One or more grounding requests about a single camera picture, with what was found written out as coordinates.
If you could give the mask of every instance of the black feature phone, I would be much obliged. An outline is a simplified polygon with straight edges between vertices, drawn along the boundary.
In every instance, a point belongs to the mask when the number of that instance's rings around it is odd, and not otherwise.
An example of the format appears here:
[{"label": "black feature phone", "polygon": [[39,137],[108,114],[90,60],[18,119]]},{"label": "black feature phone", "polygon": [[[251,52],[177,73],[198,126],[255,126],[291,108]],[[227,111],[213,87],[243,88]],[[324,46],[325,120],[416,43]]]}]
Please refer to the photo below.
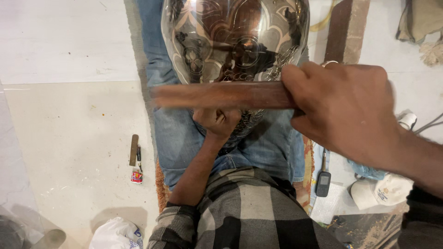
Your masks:
[{"label": "black feature phone", "polygon": [[331,173],[321,171],[317,178],[317,185],[315,186],[315,194],[317,197],[326,197],[329,192],[329,185],[331,183]]}]

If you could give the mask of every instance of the hand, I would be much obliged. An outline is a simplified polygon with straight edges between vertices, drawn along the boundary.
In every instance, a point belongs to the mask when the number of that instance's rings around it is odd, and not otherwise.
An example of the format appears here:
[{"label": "hand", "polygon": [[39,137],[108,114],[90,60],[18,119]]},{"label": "hand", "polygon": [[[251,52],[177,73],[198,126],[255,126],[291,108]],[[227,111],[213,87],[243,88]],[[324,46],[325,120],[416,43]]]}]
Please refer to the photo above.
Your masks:
[{"label": "hand", "polygon": [[206,128],[206,137],[214,137],[225,143],[238,124],[239,110],[194,109],[194,121]]},{"label": "hand", "polygon": [[367,166],[384,167],[400,144],[394,99],[379,66],[313,62],[286,66],[282,81],[306,115],[291,125],[320,145]]}]

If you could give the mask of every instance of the bubble wrap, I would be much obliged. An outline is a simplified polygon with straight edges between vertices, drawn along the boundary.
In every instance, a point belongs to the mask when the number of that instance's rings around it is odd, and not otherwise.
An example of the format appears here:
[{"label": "bubble wrap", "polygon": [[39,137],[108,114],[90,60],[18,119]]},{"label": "bubble wrap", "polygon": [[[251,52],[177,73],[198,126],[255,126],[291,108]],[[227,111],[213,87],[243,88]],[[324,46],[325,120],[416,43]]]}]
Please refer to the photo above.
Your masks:
[{"label": "bubble wrap", "polygon": [[317,197],[310,217],[316,222],[329,225],[334,217],[339,202],[342,201],[343,192],[346,188],[337,184],[329,185],[327,197]]}]

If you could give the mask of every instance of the jeans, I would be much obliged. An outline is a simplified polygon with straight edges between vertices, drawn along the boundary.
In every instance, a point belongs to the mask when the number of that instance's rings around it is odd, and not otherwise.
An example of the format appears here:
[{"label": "jeans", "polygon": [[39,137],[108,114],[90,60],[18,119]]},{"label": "jeans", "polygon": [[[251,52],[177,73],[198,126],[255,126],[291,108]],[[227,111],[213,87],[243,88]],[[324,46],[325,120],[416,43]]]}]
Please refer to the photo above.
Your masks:
[{"label": "jeans", "polygon": [[[142,20],[143,46],[148,64],[148,87],[180,84],[161,33],[162,0],[137,0]],[[302,135],[289,121],[293,110],[268,110],[263,120],[235,149],[218,156],[212,174],[225,169],[255,166],[272,177],[301,182],[304,177]],[[164,183],[172,190],[200,150],[204,136],[185,109],[154,109],[155,140]]]}]

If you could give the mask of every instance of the cable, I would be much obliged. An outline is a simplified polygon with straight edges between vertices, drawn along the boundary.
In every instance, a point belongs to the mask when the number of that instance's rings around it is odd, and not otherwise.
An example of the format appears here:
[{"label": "cable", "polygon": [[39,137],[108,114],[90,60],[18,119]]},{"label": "cable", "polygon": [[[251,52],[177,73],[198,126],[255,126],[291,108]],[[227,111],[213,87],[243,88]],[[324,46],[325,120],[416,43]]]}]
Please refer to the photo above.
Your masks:
[{"label": "cable", "polygon": [[436,117],[436,118],[435,118],[434,120],[432,120],[431,122],[429,122],[429,123],[423,125],[421,128],[419,128],[419,129],[417,129],[416,131],[414,131],[414,133],[415,133],[416,135],[418,135],[418,134],[420,134],[422,131],[424,131],[424,130],[426,130],[426,129],[432,127],[432,126],[442,125],[442,124],[443,124],[443,121],[434,124],[434,122],[436,122],[436,121],[437,121],[438,119],[440,119],[441,117],[443,117],[443,113],[440,114],[438,117]]}]

